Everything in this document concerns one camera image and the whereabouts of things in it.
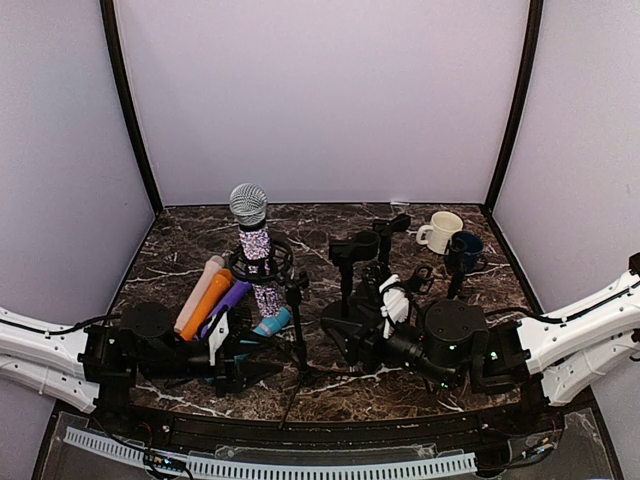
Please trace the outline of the light blue microphone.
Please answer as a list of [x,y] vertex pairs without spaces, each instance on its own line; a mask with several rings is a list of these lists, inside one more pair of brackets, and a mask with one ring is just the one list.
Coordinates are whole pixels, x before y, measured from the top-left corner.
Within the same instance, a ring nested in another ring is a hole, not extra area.
[[[236,322],[241,324],[241,321],[243,320],[243,317],[239,314],[239,312],[236,309],[232,309],[232,310],[234,311]],[[284,327],[286,327],[289,324],[290,320],[291,320],[290,312],[285,307],[282,307],[280,312],[279,312],[279,315],[276,316],[276,317],[263,318],[255,327],[252,327],[252,328],[247,328],[245,325],[243,325],[243,326],[246,329],[253,330],[253,331],[255,331],[256,333],[258,333],[260,335],[264,335],[264,336],[268,336],[268,337],[273,338]],[[269,347],[266,347],[266,348],[259,348],[259,349],[255,349],[255,350],[241,350],[241,353],[247,352],[249,354],[249,356],[244,361],[268,362],[268,361],[257,359],[256,356],[259,355],[260,353],[263,353],[264,351],[270,350],[270,349],[276,349],[276,341],[275,340],[274,340],[274,345],[273,346],[269,346]],[[213,376],[206,377],[204,382],[206,384],[208,384],[207,379],[211,378]]]

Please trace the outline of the purple microphone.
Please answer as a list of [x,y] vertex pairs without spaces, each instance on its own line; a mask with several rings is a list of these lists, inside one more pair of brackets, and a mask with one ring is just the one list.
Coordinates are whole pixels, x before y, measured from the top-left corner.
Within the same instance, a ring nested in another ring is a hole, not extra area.
[[220,310],[224,307],[227,309],[235,307],[242,298],[251,291],[251,289],[252,286],[250,283],[237,280],[222,299],[215,305],[203,324],[199,327],[196,333],[196,339],[201,339],[207,333],[211,322],[215,319]]

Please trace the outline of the black tripod microphone stand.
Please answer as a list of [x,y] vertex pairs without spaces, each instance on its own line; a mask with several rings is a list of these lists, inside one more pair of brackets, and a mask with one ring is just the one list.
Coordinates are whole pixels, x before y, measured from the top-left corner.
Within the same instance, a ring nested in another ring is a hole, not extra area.
[[230,258],[229,266],[237,280],[245,281],[253,286],[269,286],[271,283],[284,288],[285,303],[291,313],[295,340],[293,352],[298,370],[296,386],[290,395],[287,407],[281,417],[277,429],[283,431],[294,400],[302,386],[313,386],[319,380],[329,377],[361,378],[361,372],[327,370],[311,367],[307,361],[307,344],[301,325],[300,305],[302,291],[309,287],[309,277],[305,271],[293,273],[294,255],[285,241],[271,240],[266,254],[252,259],[246,255],[242,245],[237,246]]

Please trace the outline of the orange microphone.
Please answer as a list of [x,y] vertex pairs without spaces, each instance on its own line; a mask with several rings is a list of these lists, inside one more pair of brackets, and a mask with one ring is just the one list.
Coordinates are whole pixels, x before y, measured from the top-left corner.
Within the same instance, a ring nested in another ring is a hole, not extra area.
[[222,268],[214,275],[202,298],[196,305],[194,312],[180,332],[180,336],[184,340],[191,341],[194,339],[199,327],[228,292],[232,284],[233,275],[229,269]]

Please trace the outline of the black round-base stand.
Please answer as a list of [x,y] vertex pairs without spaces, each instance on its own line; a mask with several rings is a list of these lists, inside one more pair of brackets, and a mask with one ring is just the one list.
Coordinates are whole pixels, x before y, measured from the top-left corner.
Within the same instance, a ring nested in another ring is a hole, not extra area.
[[429,265],[418,266],[407,281],[408,289],[415,295],[427,295],[434,283],[433,268]]
[[392,237],[395,233],[406,232],[411,225],[411,216],[402,213],[391,220],[375,219],[372,229],[379,235],[378,261],[385,267],[389,266]]
[[349,299],[354,285],[354,265],[376,257],[379,248],[379,234],[365,230],[356,233],[350,239],[329,242],[329,259],[339,269],[341,280],[341,300],[328,305],[321,315],[321,328],[335,338],[337,324],[349,321]]
[[467,244],[460,238],[451,238],[445,259],[445,267],[451,275],[447,290],[447,299],[454,300],[467,275],[468,268],[465,265]]

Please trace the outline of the pink microphone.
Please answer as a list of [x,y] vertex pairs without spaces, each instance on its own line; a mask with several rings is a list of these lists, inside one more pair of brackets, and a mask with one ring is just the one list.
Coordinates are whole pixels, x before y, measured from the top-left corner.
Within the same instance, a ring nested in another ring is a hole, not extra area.
[[181,333],[187,322],[195,312],[196,307],[201,301],[204,293],[209,287],[216,273],[225,265],[224,259],[219,255],[213,255],[205,264],[204,270],[200,275],[196,285],[192,289],[189,297],[184,303],[174,325],[174,331]]

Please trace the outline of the glitter silver microphone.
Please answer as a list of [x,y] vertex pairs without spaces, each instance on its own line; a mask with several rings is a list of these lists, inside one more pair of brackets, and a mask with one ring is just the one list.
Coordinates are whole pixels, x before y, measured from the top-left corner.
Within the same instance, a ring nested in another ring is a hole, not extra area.
[[247,272],[258,283],[253,284],[254,296],[263,318],[279,315],[282,302],[271,275],[269,257],[271,239],[266,225],[268,198],[264,190],[253,183],[242,183],[230,194],[230,210],[239,225],[239,238],[248,261]]

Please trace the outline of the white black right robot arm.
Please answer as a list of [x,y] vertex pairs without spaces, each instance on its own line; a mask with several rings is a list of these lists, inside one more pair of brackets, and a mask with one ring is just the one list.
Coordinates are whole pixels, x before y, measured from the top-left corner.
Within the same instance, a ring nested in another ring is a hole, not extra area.
[[534,432],[549,406],[578,393],[627,358],[639,357],[639,257],[599,292],[556,310],[533,315],[513,308],[516,319],[491,326],[488,313],[458,300],[435,302],[421,312],[396,275],[363,276],[365,294],[328,305],[320,325],[350,366],[375,371],[405,368],[444,389],[469,382],[487,395],[515,388],[526,398],[510,413],[521,434]]

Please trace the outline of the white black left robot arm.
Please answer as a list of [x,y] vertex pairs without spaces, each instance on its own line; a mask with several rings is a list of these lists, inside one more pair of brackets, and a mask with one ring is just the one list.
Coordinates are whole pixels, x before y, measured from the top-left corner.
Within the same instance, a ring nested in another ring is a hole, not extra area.
[[251,330],[232,329],[227,316],[201,340],[174,330],[169,310],[158,303],[116,315],[61,325],[1,311],[1,374],[83,413],[101,413],[120,436],[141,427],[130,406],[139,378],[210,378],[218,397],[237,394],[281,372],[280,365],[249,359],[273,341]]

